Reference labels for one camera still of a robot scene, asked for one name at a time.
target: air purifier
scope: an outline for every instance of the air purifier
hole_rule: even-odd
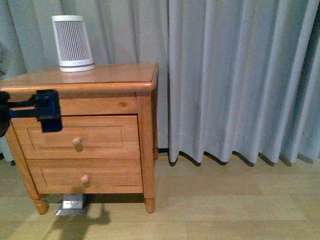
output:
[[[52,16],[60,70],[80,72],[95,68],[84,18],[76,15]]]

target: nightstand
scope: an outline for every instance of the nightstand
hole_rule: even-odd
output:
[[[98,65],[82,72],[50,67],[1,81],[11,101],[58,91],[63,129],[42,133],[35,118],[13,118],[6,139],[39,214],[42,194],[143,193],[155,211],[158,158],[156,63]]]

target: drawer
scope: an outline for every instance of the drawer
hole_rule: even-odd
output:
[[[139,159],[27,160],[39,193],[142,193]]]
[[[42,133],[34,118],[13,118],[26,159],[140,158],[137,116],[62,117],[60,132]]]
[[[136,114],[135,94],[104,94],[102,97],[70,95],[71,99],[60,99],[62,116]]]

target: drawer knob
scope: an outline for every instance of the drawer knob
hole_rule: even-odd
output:
[[[72,140],[72,144],[77,152],[81,152],[84,149],[81,142],[82,140],[80,137],[76,137]]]
[[[88,176],[88,175],[84,175],[84,176],[81,178],[81,182],[82,182],[83,184],[89,183],[89,176]]]

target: wooden floor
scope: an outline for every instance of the wooden floor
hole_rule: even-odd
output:
[[[297,160],[254,167],[232,156],[227,165],[205,157],[155,162],[156,210],[141,195],[97,195],[87,216],[55,216],[61,195],[49,195],[38,215],[16,167],[0,161],[3,240],[318,240],[320,162]]]

